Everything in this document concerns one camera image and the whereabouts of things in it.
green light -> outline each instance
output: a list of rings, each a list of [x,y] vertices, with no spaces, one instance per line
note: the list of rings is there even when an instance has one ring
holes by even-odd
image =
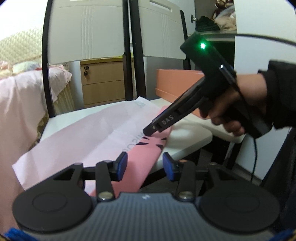
[[[201,43],[201,44],[200,44],[200,47],[201,47],[202,49],[205,49],[205,43]]]

orange cardboard box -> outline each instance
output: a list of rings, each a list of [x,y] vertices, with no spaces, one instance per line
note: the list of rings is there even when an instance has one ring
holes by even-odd
[[[155,93],[173,103],[202,77],[204,74],[197,70],[158,69]],[[199,109],[192,113],[202,118]]]

wooden cabinet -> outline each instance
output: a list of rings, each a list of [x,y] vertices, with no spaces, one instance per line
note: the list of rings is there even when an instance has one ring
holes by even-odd
[[[84,108],[125,100],[122,58],[85,60],[80,68]]]

hand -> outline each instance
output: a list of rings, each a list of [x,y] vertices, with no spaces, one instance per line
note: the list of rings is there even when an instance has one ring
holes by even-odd
[[[242,95],[249,105],[256,106],[263,114],[266,113],[267,86],[262,74],[238,75],[237,84]],[[227,108],[240,99],[240,95],[232,87],[227,89],[222,95],[215,99],[214,105],[209,113],[202,113],[201,116],[206,118],[208,115],[214,125],[223,124],[228,132],[235,136],[245,134],[245,129],[237,120],[226,122],[223,114]]]

quilted headboard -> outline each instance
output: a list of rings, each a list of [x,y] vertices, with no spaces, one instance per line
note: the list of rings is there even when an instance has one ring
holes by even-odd
[[[42,29],[18,32],[0,41],[0,60],[11,65],[36,60],[41,62]]]

